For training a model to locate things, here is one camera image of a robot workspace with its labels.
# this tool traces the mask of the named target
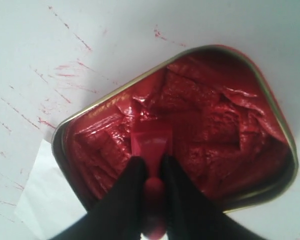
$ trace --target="red paste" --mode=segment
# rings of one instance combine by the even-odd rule
[[[171,123],[173,155],[212,200],[264,182],[286,162],[286,139],[250,68],[225,53],[192,53],[69,125],[69,162],[98,199],[131,157],[134,123],[152,119]]]

